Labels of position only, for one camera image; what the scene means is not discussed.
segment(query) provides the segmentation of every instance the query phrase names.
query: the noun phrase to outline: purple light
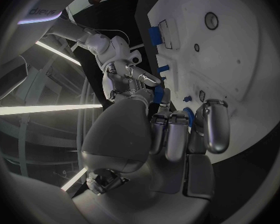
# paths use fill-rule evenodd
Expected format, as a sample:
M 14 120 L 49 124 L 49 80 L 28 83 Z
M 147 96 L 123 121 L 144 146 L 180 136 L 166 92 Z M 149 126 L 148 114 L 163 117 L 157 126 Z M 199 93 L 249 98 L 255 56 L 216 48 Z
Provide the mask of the purple light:
M 62 14 L 62 12 L 60 12 L 58 15 L 56 15 L 54 17 L 50 17 L 50 18 L 43 18 L 43 19 L 36 19 L 36 20 L 23 20 L 23 21 L 19 21 L 17 24 L 27 24 L 27 23 L 51 21 L 51 20 L 54 20 L 54 19 L 60 17 L 61 14 Z

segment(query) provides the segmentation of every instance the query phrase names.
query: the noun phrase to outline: hair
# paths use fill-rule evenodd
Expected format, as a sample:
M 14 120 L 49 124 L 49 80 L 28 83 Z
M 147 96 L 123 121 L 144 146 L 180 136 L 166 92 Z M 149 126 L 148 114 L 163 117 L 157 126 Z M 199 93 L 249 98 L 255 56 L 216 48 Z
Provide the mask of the hair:
M 95 0 L 88 0 L 88 2 L 89 2 L 90 4 L 92 4 L 92 5 L 98 4 L 98 2 L 95 1 Z

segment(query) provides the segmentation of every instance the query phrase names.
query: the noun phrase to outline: led light strip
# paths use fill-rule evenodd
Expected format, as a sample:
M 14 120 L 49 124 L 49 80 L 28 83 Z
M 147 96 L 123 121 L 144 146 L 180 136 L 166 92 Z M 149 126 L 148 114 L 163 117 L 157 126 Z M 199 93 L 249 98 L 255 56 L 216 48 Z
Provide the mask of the led light strip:
M 34 113 L 47 111 L 66 111 L 89 108 L 100 108 L 102 105 L 65 105 L 65 106 L 17 106 L 17 107 L 0 107 L 0 115 L 16 113 Z
M 75 182 L 79 180 L 86 173 L 87 169 L 83 168 L 80 172 L 78 172 L 71 180 L 69 180 L 61 189 L 67 191 Z
M 62 12 L 60 12 L 58 15 L 56 15 L 54 17 L 50 17 L 50 18 L 35 19 L 35 20 L 22 20 L 22 21 L 19 21 L 17 24 L 27 24 L 27 23 L 51 21 L 51 20 L 54 20 L 54 19 L 60 17 L 61 14 L 62 14 Z
M 52 47 L 50 47 L 50 46 L 48 46 L 48 45 L 46 45 L 46 44 L 41 43 L 40 41 L 37 41 L 36 44 L 39 45 L 39 46 L 42 46 L 43 48 L 46 48 L 46 49 L 48 49 L 48 50 L 50 50 L 50 51 L 52 51 L 52 52 L 54 52 L 54 53 L 56 53 L 56 54 L 58 54 L 59 56 L 64 57 L 64 58 L 67 59 L 67 60 L 70 60 L 70 61 L 76 63 L 76 64 L 79 65 L 79 66 L 81 66 L 80 62 L 78 62 L 78 61 L 76 61 L 75 59 L 73 59 L 73 58 L 71 58 L 71 57 L 69 57 L 69 56 L 67 56 L 67 55 L 65 55 L 65 54 L 63 54 L 63 53 L 61 53 L 60 51 L 57 51 L 56 49 L 54 49 L 54 48 L 52 48 Z

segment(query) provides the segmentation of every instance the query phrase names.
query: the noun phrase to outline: logo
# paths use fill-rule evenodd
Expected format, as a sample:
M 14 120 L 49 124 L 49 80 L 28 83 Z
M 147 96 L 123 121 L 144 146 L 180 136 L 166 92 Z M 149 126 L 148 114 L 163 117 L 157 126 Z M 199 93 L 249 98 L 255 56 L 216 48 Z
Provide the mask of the logo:
M 35 8 L 35 9 L 32 9 L 29 14 L 30 15 L 52 15 L 52 14 L 55 14 L 56 13 L 56 10 L 40 10 L 38 8 Z

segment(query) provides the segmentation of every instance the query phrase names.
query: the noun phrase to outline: wire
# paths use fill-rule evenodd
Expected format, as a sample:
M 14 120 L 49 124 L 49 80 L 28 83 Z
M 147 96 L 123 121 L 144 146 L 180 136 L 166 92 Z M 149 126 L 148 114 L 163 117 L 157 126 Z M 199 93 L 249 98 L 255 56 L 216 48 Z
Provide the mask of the wire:
M 129 38 L 129 36 L 124 32 L 124 31 L 121 31 L 121 30 L 112 30 L 112 29 L 95 29 L 95 28 L 91 28 L 91 27 L 87 27 L 87 26 L 84 26 L 84 25 L 82 25 L 82 24 L 79 24 L 79 23 L 77 23 L 77 22 L 75 22 L 75 21 L 72 21 L 71 19 L 69 19 L 68 17 L 66 17 L 64 14 L 61 14 L 61 15 L 63 15 L 65 18 L 66 18 L 66 20 L 69 20 L 71 23 L 73 23 L 73 24 L 75 24 L 75 25 L 79 25 L 79 26 L 82 26 L 82 27 L 84 27 L 84 28 L 89 28 L 89 29 L 91 29 L 91 30 L 94 30 L 94 31 L 97 31 L 99 34 L 101 34 L 99 31 L 120 31 L 120 32 L 122 32 L 126 37 L 127 37 L 127 39 L 128 39 L 128 45 L 130 45 L 130 38 Z

